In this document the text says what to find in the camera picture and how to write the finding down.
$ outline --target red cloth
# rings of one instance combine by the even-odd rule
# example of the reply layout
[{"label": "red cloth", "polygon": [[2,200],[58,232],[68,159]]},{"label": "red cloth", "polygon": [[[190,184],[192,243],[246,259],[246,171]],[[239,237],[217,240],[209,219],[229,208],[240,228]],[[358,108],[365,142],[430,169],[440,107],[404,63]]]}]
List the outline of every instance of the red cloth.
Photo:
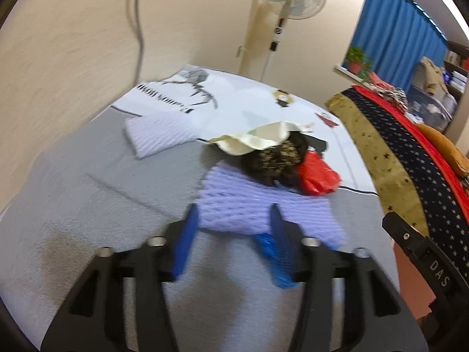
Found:
[{"label": "red cloth", "polygon": [[395,120],[397,120],[402,127],[404,127],[415,139],[419,142],[421,147],[426,151],[426,153],[431,157],[433,163],[440,170],[442,176],[446,180],[446,183],[449,185],[453,191],[454,196],[464,214],[466,222],[469,224],[469,197],[464,192],[463,187],[459,183],[459,180],[456,174],[453,172],[451,167],[446,163],[446,160],[443,156],[436,150],[435,147],[427,140],[427,138],[418,130],[418,128],[404,115],[402,115],[395,107],[390,103],[383,100],[381,97],[376,95],[374,92],[362,87],[362,86],[353,86],[353,88],[358,91],[361,95],[365,96],[369,100],[378,104],[380,107],[384,108],[388,113],[390,113]]},{"label": "red cloth", "polygon": [[301,185],[311,196],[321,196],[334,192],[341,183],[339,174],[332,170],[320,156],[313,152],[306,152],[304,162],[296,167],[300,175]]},{"label": "red cloth", "polygon": [[376,87],[381,87],[382,89],[392,90],[395,87],[392,84],[384,82],[375,72],[370,72],[368,74],[370,82],[373,83]]}]

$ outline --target dark patterned cloth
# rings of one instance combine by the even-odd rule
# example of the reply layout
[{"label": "dark patterned cloth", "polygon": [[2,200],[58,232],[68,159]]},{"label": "dark patterned cloth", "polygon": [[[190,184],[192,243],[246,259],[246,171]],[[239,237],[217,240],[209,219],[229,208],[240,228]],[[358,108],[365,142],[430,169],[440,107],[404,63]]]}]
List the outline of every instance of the dark patterned cloth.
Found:
[{"label": "dark patterned cloth", "polygon": [[381,89],[375,87],[374,92],[386,100],[386,102],[391,103],[401,114],[407,112],[409,102],[407,101],[407,96],[403,89]]},{"label": "dark patterned cloth", "polygon": [[468,224],[438,167],[419,142],[384,108],[354,88],[343,95],[354,102],[399,159],[420,197],[430,238],[469,282]]}]

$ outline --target fan pole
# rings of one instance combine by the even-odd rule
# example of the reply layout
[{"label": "fan pole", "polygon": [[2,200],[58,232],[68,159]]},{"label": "fan pole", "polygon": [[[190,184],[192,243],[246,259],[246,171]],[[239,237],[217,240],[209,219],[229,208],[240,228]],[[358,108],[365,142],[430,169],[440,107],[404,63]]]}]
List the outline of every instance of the fan pole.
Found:
[{"label": "fan pole", "polygon": [[284,30],[286,23],[287,23],[287,19],[280,17],[280,19],[278,20],[277,27],[273,31],[273,39],[272,39],[272,42],[270,43],[269,55],[267,56],[266,64],[264,65],[264,69],[262,71],[261,80],[260,80],[261,82],[264,81],[267,71],[270,69],[270,65],[273,60],[273,55],[277,51],[278,44],[282,40],[283,30]]}]

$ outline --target pillowcase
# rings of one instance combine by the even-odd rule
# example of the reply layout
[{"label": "pillowcase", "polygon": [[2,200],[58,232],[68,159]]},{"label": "pillowcase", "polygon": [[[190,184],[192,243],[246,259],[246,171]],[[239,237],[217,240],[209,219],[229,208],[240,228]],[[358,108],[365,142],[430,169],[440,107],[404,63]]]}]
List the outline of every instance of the pillowcase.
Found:
[{"label": "pillowcase", "polygon": [[416,126],[443,156],[454,173],[461,177],[469,175],[468,158],[446,136],[425,124],[416,124]]},{"label": "pillowcase", "polygon": [[146,158],[179,144],[193,142],[198,137],[197,128],[181,111],[161,111],[126,119],[125,130],[137,158]]}]

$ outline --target cartoon print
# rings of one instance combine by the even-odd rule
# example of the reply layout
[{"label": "cartoon print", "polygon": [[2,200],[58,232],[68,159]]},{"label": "cartoon print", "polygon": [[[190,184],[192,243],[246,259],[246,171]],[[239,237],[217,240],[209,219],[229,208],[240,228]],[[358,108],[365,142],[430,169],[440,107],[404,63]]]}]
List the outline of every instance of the cartoon print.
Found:
[{"label": "cartoon print", "polygon": [[191,97],[200,94],[201,97],[203,98],[202,102],[194,103],[191,104],[191,106],[195,106],[198,104],[206,104],[209,103],[210,101],[213,102],[213,106],[216,109],[218,109],[218,102],[215,99],[215,97],[209,93],[207,90],[203,88],[203,86],[200,84],[202,82],[205,82],[209,76],[208,72],[203,69],[198,69],[195,68],[193,70],[189,70],[187,72],[184,72],[183,74],[180,74],[180,76],[184,79],[186,79],[183,82],[180,81],[166,81],[163,82],[163,84],[167,83],[173,83],[173,84],[190,84],[192,88],[195,90],[195,92],[191,95]]},{"label": "cartoon print", "polygon": [[289,107],[294,102],[293,97],[287,91],[275,90],[272,95],[280,107]]},{"label": "cartoon print", "polygon": [[334,127],[338,127],[339,125],[337,123],[335,123],[333,120],[331,120],[331,116],[329,114],[326,114],[325,112],[321,113],[321,114],[318,114],[316,112],[316,115],[318,118],[320,118],[325,125],[327,125],[329,128],[334,128]]}]

